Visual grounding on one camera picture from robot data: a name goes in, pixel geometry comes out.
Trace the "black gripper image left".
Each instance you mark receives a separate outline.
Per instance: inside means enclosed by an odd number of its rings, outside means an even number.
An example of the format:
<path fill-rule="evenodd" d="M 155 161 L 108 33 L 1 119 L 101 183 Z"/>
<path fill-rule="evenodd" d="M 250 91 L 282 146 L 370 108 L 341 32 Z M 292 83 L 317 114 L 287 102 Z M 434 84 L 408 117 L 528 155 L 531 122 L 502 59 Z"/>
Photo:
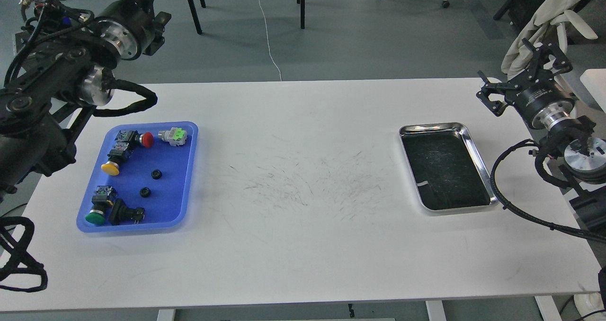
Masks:
<path fill-rule="evenodd" d="M 135 60 L 141 54 L 152 56 L 165 43 L 165 26 L 172 15 L 148 4 L 154 0 L 119 0 L 97 17 L 95 32 L 117 49 L 122 60 Z"/>

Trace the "black robot arm image left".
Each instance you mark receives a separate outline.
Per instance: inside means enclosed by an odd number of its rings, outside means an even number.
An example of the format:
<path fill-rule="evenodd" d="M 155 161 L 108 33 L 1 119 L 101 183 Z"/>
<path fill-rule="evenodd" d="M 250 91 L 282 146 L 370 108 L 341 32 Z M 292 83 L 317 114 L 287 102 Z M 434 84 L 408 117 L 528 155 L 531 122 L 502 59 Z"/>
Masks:
<path fill-rule="evenodd" d="M 27 34 L 1 89 L 1 196 L 31 172 L 51 176 L 76 161 L 75 142 L 92 116 L 125 116 L 157 103 L 151 90 L 115 79 L 122 60 L 164 44 L 166 12 L 154 0 L 119 0 L 100 15 L 61 0 L 21 0 Z"/>

